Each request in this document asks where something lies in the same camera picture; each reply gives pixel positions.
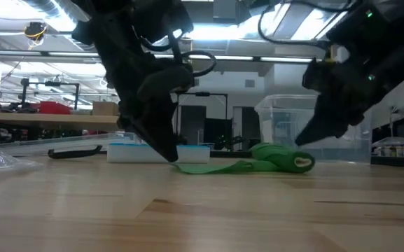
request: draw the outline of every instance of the red object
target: red object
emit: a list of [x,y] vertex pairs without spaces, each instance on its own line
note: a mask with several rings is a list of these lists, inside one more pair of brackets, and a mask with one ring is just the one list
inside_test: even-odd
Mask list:
[[69,115],[71,108],[55,101],[40,101],[40,113]]
[[40,109],[40,104],[29,104],[31,109]]

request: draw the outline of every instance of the metal frame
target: metal frame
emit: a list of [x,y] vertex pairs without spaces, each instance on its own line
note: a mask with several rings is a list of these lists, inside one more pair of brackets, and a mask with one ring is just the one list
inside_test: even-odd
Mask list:
[[76,92],[74,93],[74,110],[77,110],[77,104],[78,104],[78,96],[79,96],[79,91],[81,88],[80,83],[57,83],[57,82],[52,82],[52,81],[47,81],[45,83],[32,83],[29,82],[28,78],[24,78],[21,80],[21,85],[22,85],[22,93],[21,93],[21,106],[24,106],[26,102],[26,96],[27,96],[27,87],[30,85],[36,85],[36,84],[43,84],[46,87],[60,87],[62,85],[73,85],[76,86]]

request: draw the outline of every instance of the green towel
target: green towel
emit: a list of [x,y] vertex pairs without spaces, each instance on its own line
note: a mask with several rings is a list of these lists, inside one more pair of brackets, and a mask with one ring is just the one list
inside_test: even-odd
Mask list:
[[285,146],[260,143],[250,149],[253,159],[240,160],[233,165],[219,164],[175,164],[186,174],[234,174],[246,172],[291,172],[305,173],[315,165],[308,153],[294,151]]

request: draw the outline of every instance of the cardboard box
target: cardboard box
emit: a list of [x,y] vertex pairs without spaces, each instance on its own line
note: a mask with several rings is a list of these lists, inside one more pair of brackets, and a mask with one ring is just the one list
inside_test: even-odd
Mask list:
[[118,105],[114,102],[94,101],[92,103],[92,114],[94,116],[117,116],[118,113]]

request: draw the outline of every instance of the black cable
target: black cable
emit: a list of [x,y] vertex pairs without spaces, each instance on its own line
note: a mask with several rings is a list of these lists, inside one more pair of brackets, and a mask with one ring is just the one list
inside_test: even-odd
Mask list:
[[216,65],[217,65],[216,56],[212,55],[209,52],[203,51],[203,50],[192,50],[190,52],[185,52],[185,53],[181,54],[182,57],[189,57],[191,55],[207,56],[211,60],[211,65],[208,66],[205,70],[193,72],[194,77],[200,77],[200,76],[209,74],[211,71],[214,70],[214,67],[216,67]]
[[268,6],[260,15],[259,17],[259,21],[258,21],[258,33],[259,36],[270,43],[274,43],[274,44],[281,44],[281,45],[299,45],[299,46],[314,46],[314,47],[318,47],[322,50],[327,50],[327,48],[330,46],[330,43],[328,41],[291,41],[291,40],[275,40],[272,38],[267,37],[262,29],[262,22],[263,22],[263,18],[264,15],[270,11],[270,9],[272,9],[274,6]]
[[318,4],[315,4],[315,3],[311,3],[311,2],[306,1],[306,0],[291,0],[291,1],[284,1],[284,3],[286,3],[286,4],[300,4],[300,5],[316,8],[316,9],[319,9],[321,11],[332,12],[332,13],[341,13],[341,12],[344,12],[344,11],[353,11],[353,10],[355,10],[357,7],[359,7],[363,3],[363,0],[356,0],[354,2],[354,4],[352,4],[352,5],[350,5],[351,0],[347,0],[347,3],[346,3],[347,7],[344,7],[344,8],[324,7],[324,6],[320,6]]
[[169,45],[172,48],[172,54],[174,55],[174,62],[177,64],[183,64],[183,58],[181,56],[179,41],[174,37],[172,31],[169,30],[169,34],[167,35],[169,39]]
[[[323,6],[319,6],[315,3],[310,3],[308,1],[305,0],[291,0],[291,1],[287,1],[287,0],[282,0],[281,1],[281,5],[282,4],[300,4],[300,5],[305,5],[305,6],[310,6],[312,8],[316,8],[319,9],[321,11],[326,11],[326,12],[332,12],[332,13],[341,13],[344,11],[353,11],[354,9],[356,9],[357,7],[359,7],[361,4],[363,3],[363,0],[356,0],[354,2],[354,4],[351,4],[351,0],[347,0],[347,3],[345,4],[346,7],[344,8],[328,8],[328,7],[323,7]],[[291,40],[276,40],[276,39],[272,39],[267,37],[262,29],[262,22],[263,22],[263,18],[264,15],[269,12],[272,8],[274,8],[274,6],[269,5],[260,15],[259,17],[259,21],[258,21],[258,33],[259,36],[270,43],[274,43],[274,44],[281,44],[281,45],[299,45],[299,46],[314,46],[317,48],[320,48],[322,50],[329,50],[330,46],[331,46],[331,42],[329,41],[291,41]]]

